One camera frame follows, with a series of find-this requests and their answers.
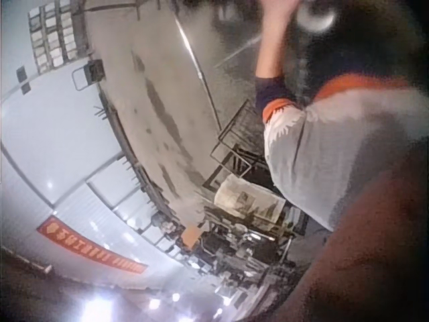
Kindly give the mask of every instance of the metal pole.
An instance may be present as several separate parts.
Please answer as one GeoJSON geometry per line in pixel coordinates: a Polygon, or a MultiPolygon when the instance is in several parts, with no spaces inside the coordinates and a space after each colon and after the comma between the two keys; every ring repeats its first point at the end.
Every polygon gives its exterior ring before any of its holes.
{"type": "Polygon", "coordinates": [[[178,14],[177,14],[177,9],[173,7],[173,4],[169,4],[169,8],[174,14],[174,19],[176,20],[176,25],[178,26],[180,35],[182,36],[184,45],[189,52],[191,60],[194,63],[198,78],[200,79],[202,86],[204,87],[204,91],[206,92],[208,102],[210,103],[210,107],[212,109],[214,120],[216,121],[218,132],[220,132],[220,131],[222,131],[222,125],[221,125],[221,122],[219,121],[219,115],[218,115],[217,110],[215,108],[215,103],[213,102],[213,97],[210,93],[210,89],[208,89],[206,77],[204,76],[204,73],[202,72],[200,63],[198,62],[198,59],[195,56],[194,50],[192,49],[190,42],[188,40],[188,37],[186,36],[185,31],[183,30],[182,24],[180,23],[180,20],[179,20],[178,14]]]}

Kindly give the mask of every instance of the orange object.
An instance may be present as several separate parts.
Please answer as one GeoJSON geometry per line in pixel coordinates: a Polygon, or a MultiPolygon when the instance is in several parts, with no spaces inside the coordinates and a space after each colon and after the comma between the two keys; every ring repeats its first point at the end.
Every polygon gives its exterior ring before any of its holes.
{"type": "Polygon", "coordinates": [[[202,230],[197,226],[189,226],[182,233],[183,244],[190,250],[197,243],[198,239],[202,234],[202,230]]]}
{"type": "Polygon", "coordinates": [[[358,74],[344,74],[328,81],[318,92],[314,101],[319,101],[349,89],[404,89],[409,84],[404,78],[377,78],[358,74]]]}
{"type": "Polygon", "coordinates": [[[97,245],[95,242],[76,233],[53,215],[45,220],[37,228],[37,231],[55,244],[94,262],[136,274],[143,273],[147,268],[144,264],[137,263],[97,245]]]}

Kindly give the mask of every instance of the person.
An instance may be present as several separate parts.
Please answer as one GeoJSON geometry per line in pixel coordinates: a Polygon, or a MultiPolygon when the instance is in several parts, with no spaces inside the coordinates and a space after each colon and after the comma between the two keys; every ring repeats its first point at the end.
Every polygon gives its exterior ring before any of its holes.
{"type": "Polygon", "coordinates": [[[429,321],[424,139],[349,205],[285,303],[246,322],[429,321]]]}
{"type": "Polygon", "coordinates": [[[358,44],[354,38],[322,42],[314,51],[311,103],[301,109],[282,68],[286,30],[300,0],[261,4],[255,105],[271,177],[287,200],[334,231],[365,185],[429,135],[429,99],[400,76],[377,40],[365,43],[367,34],[358,35],[358,44]]]}

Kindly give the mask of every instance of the bright light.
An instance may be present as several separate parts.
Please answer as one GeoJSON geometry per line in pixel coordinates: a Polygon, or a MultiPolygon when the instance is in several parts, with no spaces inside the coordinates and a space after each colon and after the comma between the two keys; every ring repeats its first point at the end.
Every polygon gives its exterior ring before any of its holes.
{"type": "Polygon", "coordinates": [[[98,231],[98,230],[99,230],[98,226],[95,224],[95,222],[94,222],[94,221],[91,221],[89,224],[91,225],[91,227],[92,227],[95,231],[98,231]]]}
{"type": "Polygon", "coordinates": [[[95,299],[87,302],[80,322],[111,322],[112,304],[110,301],[95,299]]]}
{"type": "Polygon", "coordinates": [[[123,237],[124,237],[127,241],[129,241],[130,243],[135,242],[134,237],[133,237],[133,236],[131,236],[129,233],[124,233],[124,234],[123,234],[123,237]]]}
{"type": "Polygon", "coordinates": [[[229,297],[224,297],[223,298],[223,304],[224,306],[228,307],[231,304],[232,299],[230,299],[229,297]]]}
{"type": "Polygon", "coordinates": [[[194,262],[190,263],[190,265],[191,265],[193,268],[195,268],[196,270],[199,270],[199,269],[201,268],[197,263],[194,263],[194,262]]]}
{"type": "Polygon", "coordinates": [[[222,309],[217,309],[216,314],[215,314],[215,315],[213,315],[213,319],[216,319],[219,315],[221,315],[221,314],[222,314],[222,312],[223,312],[223,310],[222,310],[222,309]]]}
{"type": "Polygon", "coordinates": [[[180,300],[180,294],[174,293],[172,298],[173,298],[173,302],[178,302],[180,300]]]}
{"type": "Polygon", "coordinates": [[[152,299],[149,302],[149,309],[156,310],[161,305],[161,300],[158,299],[152,299]]]}
{"type": "Polygon", "coordinates": [[[256,235],[255,233],[250,233],[250,236],[252,236],[252,238],[255,238],[257,240],[261,240],[261,236],[256,235]]]}
{"type": "Polygon", "coordinates": [[[135,219],[134,218],[128,219],[127,220],[127,225],[130,226],[130,227],[132,227],[132,228],[135,228],[135,219]]]}

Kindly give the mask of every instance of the concrete floor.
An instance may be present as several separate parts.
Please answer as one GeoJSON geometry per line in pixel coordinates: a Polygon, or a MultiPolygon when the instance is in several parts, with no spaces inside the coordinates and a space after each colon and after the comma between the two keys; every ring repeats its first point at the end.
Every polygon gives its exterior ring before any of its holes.
{"type": "MultiPolygon", "coordinates": [[[[86,7],[101,2],[90,0],[86,7]]],[[[140,7],[140,15],[137,21],[132,8],[87,13],[93,56],[103,59],[106,72],[101,87],[118,110],[138,160],[169,206],[184,225],[197,223],[204,217],[200,195],[213,197],[201,186],[217,167],[209,157],[217,126],[172,12],[165,3],[158,10],[150,1],[140,7]]],[[[257,28],[242,25],[232,35],[228,28],[217,30],[211,7],[183,11],[181,16],[221,123],[226,124],[244,100],[253,97],[254,49],[220,68],[214,66],[257,28]]]]}

